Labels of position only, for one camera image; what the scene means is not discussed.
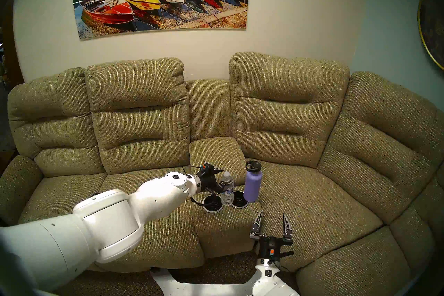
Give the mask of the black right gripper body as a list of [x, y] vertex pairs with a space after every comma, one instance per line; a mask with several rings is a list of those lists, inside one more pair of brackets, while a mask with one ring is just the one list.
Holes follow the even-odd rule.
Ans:
[[250, 238], [259, 242], [259, 263], [279, 262], [281, 258], [294, 255], [294, 251], [281, 253], [282, 246], [293, 244], [293, 233], [284, 234], [283, 238], [269, 237], [257, 232], [251, 232]]

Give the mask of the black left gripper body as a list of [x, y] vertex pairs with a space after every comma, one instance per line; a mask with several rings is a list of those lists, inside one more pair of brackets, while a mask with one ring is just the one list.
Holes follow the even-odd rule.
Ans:
[[210, 174], [210, 165], [211, 164], [209, 163], [204, 163], [197, 173], [200, 183], [200, 186], [198, 187], [200, 190], [199, 193], [204, 191], [211, 192], [212, 185], [219, 185], [219, 183], [216, 181], [215, 175]]

